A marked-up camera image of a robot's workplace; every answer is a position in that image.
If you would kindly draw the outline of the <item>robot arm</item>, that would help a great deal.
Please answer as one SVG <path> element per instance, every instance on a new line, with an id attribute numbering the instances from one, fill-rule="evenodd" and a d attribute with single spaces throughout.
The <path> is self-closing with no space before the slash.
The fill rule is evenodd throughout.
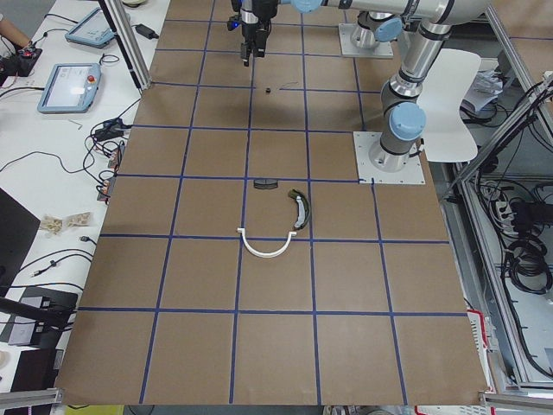
<path id="1" fill-rule="evenodd" d="M 434 24 L 424 19 L 402 58 L 397 73 L 391 76 L 381 91 L 383 131 L 369 150 L 372 164 L 386 173 L 401 170 L 410 158 L 413 143 L 421 137 L 427 117 L 417 100 L 451 26 Z"/>
<path id="2" fill-rule="evenodd" d="M 280 1 L 233 1 L 234 16 L 226 22 L 232 31 L 241 28 L 242 60 L 249 65 L 250 56 L 263 57 L 270 34 L 270 21 L 277 15 Z M 489 6 L 488 1 L 289 1 L 300 13 L 312 13 L 320 7 L 339 10 L 362 10 L 422 19 L 418 33 L 403 58 L 402 71 L 411 78 L 428 72 L 442 48 L 444 39 L 455 25 L 470 22 Z"/>

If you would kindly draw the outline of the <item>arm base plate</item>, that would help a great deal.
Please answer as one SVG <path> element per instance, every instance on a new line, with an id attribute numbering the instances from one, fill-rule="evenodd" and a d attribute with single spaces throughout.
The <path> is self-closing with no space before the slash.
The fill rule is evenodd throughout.
<path id="1" fill-rule="evenodd" d="M 391 43 L 377 41 L 369 29 L 357 23 L 341 23 L 338 26 L 341 54 L 353 58 L 392 59 Z"/>
<path id="2" fill-rule="evenodd" d="M 425 178 L 416 146 L 394 156 L 380 145 L 380 132 L 355 131 L 354 150 L 360 184 L 424 185 Z"/>

